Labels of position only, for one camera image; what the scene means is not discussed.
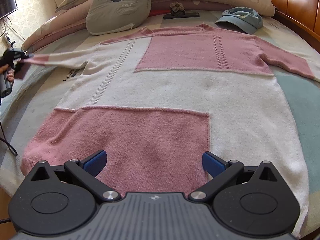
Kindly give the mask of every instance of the knit sweater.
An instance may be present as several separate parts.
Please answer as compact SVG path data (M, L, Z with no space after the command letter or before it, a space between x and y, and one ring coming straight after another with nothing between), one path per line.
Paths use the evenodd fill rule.
M98 149L98 179L127 191L189 194L207 181L205 151L257 166L274 163L297 197L299 232L308 172L295 121L268 64L320 80L318 66L253 35L212 28L141 29L90 49L26 62L84 67L25 149L21 170L60 165Z

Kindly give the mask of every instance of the wall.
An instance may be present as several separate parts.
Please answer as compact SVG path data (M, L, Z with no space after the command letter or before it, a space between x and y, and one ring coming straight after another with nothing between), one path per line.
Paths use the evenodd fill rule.
M41 24L52 18L56 9L54 0L16 0L18 10L9 15L12 21L12 27L19 32L23 38L30 36ZM11 41L16 41L17 48L20 48L23 39L21 39L12 30L8 31ZM7 44L0 39L0 54L7 49Z

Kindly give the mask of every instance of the baseball cap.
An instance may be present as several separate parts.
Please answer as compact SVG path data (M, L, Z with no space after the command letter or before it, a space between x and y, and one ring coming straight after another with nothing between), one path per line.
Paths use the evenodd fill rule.
M235 7L225 10L222 13L222 17L215 23L219 22L232 23L248 34L254 34L257 29L263 27L262 17L257 11L247 7Z

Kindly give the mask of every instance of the cable knit pattern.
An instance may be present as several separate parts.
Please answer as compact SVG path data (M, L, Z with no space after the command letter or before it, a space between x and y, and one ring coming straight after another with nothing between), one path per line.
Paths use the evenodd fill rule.
M221 36L220 35L213 35L213 44L214 44L214 50L216 52L217 57L217 66L218 68L229 68L226 55L224 53L222 42L221 42Z
M128 42L128 45L125 47L124 51L120 55L118 61L114 64L113 68L110 70L110 72L107 74L106 78L103 80L100 87L97 89L93 97L91 98L90 102L88 103L89 106L95 105L99 99L102 97L103 92L108 87L109 83L111 82L112 78L116 75L119 68L122 66L123 62L129 55L131 49L133 48L134 44L136 42L136 39L130 40Z

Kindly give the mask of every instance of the flower figurine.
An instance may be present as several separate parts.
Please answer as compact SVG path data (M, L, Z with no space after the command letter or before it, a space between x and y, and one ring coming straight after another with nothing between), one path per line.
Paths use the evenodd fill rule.
M174 2L170 4L170 12L171 15L185 15L185 10L184 10L184 6L182 5L182 3L178 3L178 2Z

